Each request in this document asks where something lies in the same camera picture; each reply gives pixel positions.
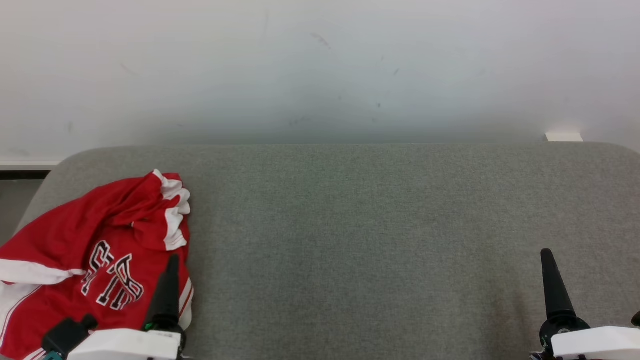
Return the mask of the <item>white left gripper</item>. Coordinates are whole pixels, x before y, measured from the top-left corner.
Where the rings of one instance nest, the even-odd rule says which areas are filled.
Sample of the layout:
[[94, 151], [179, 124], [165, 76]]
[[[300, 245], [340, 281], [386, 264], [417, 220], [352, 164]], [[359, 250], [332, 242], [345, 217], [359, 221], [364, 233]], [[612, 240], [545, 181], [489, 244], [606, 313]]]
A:
[[67, 360], [179, 360], [186, 335], [179, 325], [179, 265], [170, 256], [158, 278], [144, 321], [144, 331], [97, 330], [76, 346]]

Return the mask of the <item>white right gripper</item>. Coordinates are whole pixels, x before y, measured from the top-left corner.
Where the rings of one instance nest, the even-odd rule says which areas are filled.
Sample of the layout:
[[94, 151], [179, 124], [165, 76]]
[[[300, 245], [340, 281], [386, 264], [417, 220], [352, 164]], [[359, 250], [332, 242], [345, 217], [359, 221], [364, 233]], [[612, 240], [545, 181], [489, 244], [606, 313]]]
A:
[[637, 328], [591, 328], [576, 315], [551, 249], [541, 250], [542, 284], [546, 321], [539, 331], [544, 353], [563, 360], [638, 360], [640, 311], [631, 318]]

